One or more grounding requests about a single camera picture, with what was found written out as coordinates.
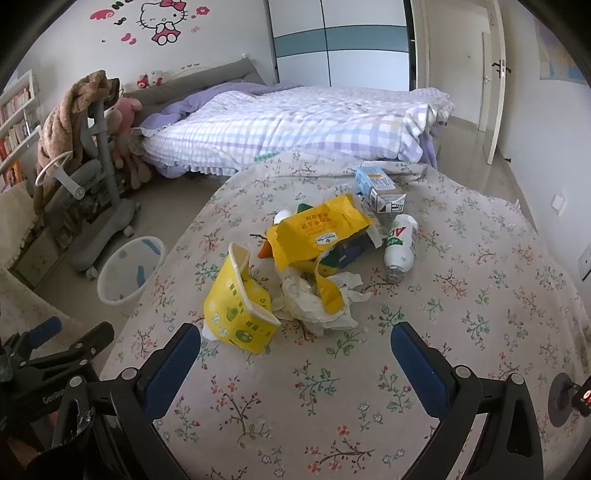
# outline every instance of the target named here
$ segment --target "plastic bottle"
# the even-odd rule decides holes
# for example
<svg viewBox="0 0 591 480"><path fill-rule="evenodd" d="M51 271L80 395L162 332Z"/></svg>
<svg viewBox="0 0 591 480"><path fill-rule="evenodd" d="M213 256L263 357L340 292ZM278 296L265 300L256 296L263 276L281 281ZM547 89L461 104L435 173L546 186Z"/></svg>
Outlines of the plastic bottle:
<svg viewBox="0 0 591 480"><path fill-rule="evenodd" d="M388 281L399 283L413 267L417 229L417 221L403 213L397 215L392 222L384 254Z"/></svg>

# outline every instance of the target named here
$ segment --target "blue gripper pad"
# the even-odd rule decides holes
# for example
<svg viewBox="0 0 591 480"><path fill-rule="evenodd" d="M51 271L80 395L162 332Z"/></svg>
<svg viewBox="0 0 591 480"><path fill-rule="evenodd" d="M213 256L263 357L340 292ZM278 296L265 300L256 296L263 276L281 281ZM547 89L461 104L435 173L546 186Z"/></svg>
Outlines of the blue gripper pad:
<svg viewBox="0 0 591 480"><path fill-rule="evenodd" d="M150 420L164 417L195 363L200 348L201 335L193 325L166 357L145 389L144 413Z"/></svg>
<svg viewBox="0 0 591 480"><path fill-rule="evenodd" d="M36 326L33 330L29 330L27 343L30 348L39 348L46 341L51 340L60 332L61 320L58 317L51 317L41 325Z"/></svg>
<svg viewBox="0 0 591 480"><path fill-rule="evenodd" d="M407 322L394 325L390 336L390 345L392 353L413 386L427 414L436 419L445 419L450 410L450 391L448 385L437 373L437 366L431 364L422 350L422 348L428 349L427 345ZM451 365L445 361L442 355L441 358L451 371Z"/></svg>

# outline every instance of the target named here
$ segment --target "gray headboard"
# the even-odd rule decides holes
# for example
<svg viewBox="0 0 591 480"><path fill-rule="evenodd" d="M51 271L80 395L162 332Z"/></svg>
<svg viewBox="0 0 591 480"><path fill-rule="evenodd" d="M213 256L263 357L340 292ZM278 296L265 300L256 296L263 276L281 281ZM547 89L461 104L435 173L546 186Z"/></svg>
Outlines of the gray headboard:
<svg viewBox="0 0 591 480"><path fill-rule="evenodd" d="M124 96L137 98L144 106L143 110L135 115L134 126L137 127L150 115L159 112L171 103L178 102L191 93L226 82L265 84L250 59L242 59L227 65L195 72L158 87L124 93Z"/></svg>

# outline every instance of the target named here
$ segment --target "chair wheel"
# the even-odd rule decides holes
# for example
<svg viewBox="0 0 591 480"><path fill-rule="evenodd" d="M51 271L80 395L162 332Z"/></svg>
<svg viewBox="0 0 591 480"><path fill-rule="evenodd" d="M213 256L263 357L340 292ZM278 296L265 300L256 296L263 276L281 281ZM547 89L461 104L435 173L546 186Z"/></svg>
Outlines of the chair wheel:
<svg viewBox="0 0 591 480"><path fill-rule="evenodd" d="M94 280L98 276L99 273L96 271L95 267L90 267L88 270L86 270L86 278L88 278L88 280Z"/></svg>

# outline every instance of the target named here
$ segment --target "yellow paper cup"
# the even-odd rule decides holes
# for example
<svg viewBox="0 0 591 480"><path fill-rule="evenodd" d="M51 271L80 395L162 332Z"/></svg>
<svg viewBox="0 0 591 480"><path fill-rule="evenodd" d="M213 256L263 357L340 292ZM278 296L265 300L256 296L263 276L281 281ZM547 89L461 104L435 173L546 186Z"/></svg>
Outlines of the yellow paper cup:
<svg viewBox="0 0 591 480"><path fill-rule="evenodd" d="M248 271L250 253L232 242L222 269L203 304L205 323L222 342L261 353L280 321L271 298Z"/></svg>

